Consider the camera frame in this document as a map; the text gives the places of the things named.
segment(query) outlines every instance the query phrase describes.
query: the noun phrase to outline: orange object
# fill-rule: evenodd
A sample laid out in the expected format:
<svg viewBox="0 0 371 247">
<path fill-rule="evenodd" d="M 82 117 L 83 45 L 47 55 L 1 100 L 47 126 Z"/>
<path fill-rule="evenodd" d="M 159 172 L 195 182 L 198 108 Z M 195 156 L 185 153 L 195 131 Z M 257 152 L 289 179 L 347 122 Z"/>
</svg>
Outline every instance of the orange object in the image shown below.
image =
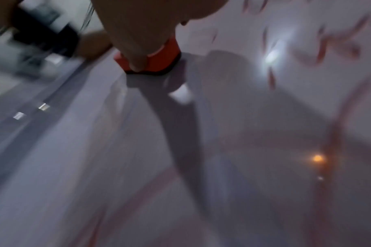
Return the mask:
<svg viewBox="0 0 371 247">
<path fill-rule="evenodd" d="M 165 45 L 156 53 L 148 56 L 147 67 L 144 71 L 134 72 L 130 68 L 127 58 L 117 53 L 115 61 L 120 65 L 126 74 L 147 74 L 164 75 L 171 71 L 181 58 L 181 51 L 178 47 L 176 37 L 171 37 Z"/>
</svg>

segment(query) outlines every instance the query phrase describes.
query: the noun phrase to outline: orange light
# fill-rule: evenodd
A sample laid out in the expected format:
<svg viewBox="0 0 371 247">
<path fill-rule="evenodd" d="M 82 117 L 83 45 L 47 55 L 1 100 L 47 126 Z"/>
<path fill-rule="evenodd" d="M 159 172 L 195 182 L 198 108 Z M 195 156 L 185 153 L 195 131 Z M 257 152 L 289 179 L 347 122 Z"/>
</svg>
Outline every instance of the orange light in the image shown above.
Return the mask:
<svg viewBox="0 0 371 247">
<path fill-rule="evenodd" d="M 324 158 L 324 156 L 317 154 L 317 155 L 313 156 L 312 160 L 316 163 L 321 163 L 321 162 L 325 161 L 325 158 Z"/>
</svg>

